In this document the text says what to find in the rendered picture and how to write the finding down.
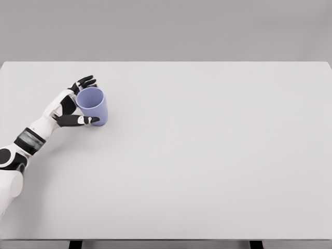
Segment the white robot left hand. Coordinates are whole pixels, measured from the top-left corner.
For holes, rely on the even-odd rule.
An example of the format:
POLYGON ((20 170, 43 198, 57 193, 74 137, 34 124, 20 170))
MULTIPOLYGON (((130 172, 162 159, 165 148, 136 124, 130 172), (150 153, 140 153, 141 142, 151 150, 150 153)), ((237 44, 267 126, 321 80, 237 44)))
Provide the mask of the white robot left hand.
POLYGON ((96 88, 96 79, 93 75, 86 76, 69 88, 63 90, 45 109, 44 115, 53 119, 59 127, 78 127, 94 124, 100 119, 84 115, 74 115, 78 105, 76 97, 78 93, 87 88, 96 88))

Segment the blue plastic cup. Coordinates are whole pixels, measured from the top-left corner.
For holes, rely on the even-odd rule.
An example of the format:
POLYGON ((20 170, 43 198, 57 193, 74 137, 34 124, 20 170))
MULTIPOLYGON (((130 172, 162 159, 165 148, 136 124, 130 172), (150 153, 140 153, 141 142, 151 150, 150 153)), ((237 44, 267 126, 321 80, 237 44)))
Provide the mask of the blue plastic cup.
POLYGON ((98 117, 94 126, 103 126, 108 121, 107 101, 104 92, 98 87, 87 87, 81 90, 76 103, 85 116, 98 117))

